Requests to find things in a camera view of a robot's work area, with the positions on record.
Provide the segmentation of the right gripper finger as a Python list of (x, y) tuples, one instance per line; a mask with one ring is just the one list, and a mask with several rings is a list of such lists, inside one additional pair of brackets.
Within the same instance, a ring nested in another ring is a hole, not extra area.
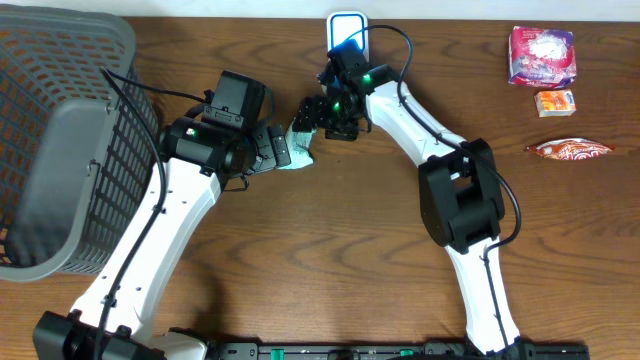
[(292, 121), (291, 129), (294, 132), (310, 133), (318, 126), (323, 127), (324, 121), (325, 97), (321, 95), (305, 97)]
[(353, 142), (358, 138), (359, 129), (347, 129), (347, 130), (334, 130), (326, 129), (325, 138), (329, 140), (348, 141)]

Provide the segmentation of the mint green wipes pack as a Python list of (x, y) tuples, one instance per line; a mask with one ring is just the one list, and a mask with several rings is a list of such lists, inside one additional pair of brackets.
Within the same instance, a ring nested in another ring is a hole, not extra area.
[(279, 167), (279, 170), (297, 170), (310, 166), (314, 163), (314, 158), (310, 148), (316, 131), (295, 131), (294, 125), (296, 123), (297, 120), (294, 120), (289, 125), (285, 134), (290, 163), (286, 166)]

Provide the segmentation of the red purple snack packet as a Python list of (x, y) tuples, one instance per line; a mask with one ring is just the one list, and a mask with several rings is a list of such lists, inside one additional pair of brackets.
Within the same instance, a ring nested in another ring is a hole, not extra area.
[(508, 82), (564, 88), (577, 78), (574, 34), (570, 31), (514, 26), (508, 40)]

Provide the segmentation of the orange tissue pack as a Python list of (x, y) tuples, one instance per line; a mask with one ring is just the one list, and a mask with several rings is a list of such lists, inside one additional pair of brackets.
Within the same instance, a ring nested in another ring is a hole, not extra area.
[(571, 116), (577, 110), (570, 89), (540, 91), (534, 100), (540, 117)]

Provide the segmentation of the orange chocolate bar wrapper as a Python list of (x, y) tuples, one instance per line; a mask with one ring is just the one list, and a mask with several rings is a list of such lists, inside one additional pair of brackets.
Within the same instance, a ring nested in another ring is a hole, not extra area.
[(584, 138), (551, 140), (526, 148), (528, 153), (545, 159), (570, 161), (590, 159), (609, 154), (614, 150), (614, 146)]

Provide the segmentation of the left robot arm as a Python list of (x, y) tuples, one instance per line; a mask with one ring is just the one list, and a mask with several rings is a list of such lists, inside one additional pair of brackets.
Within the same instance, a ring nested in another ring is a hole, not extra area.
[(289, 164), (284, 131), (266, 121), (224, 126), (182, 117), (160, 139), (154, 169), (116, 250), (69, 314), (45, 312), (33, 332), (41, 359), (206, 359), (186, 330), (156, 337), (156, 311), (186, 244), (231, 178)]

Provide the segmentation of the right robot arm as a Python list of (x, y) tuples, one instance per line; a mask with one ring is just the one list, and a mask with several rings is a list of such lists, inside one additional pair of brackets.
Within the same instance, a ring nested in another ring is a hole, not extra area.
[(388, 66), (318, 76), (323, 95), (303, 100), (293, 127), (322, 128), (353, 141), (359, 122), (384, 130), (418, 170), (420, 212), (429, 236), (452, 261), (466, 313), (466, 337), (484, 356), (505, 354), (520, 338), (501, 273), (503, 199), (517, 199), (495, 168), (490, 146), (467, 141), (438, 122)]

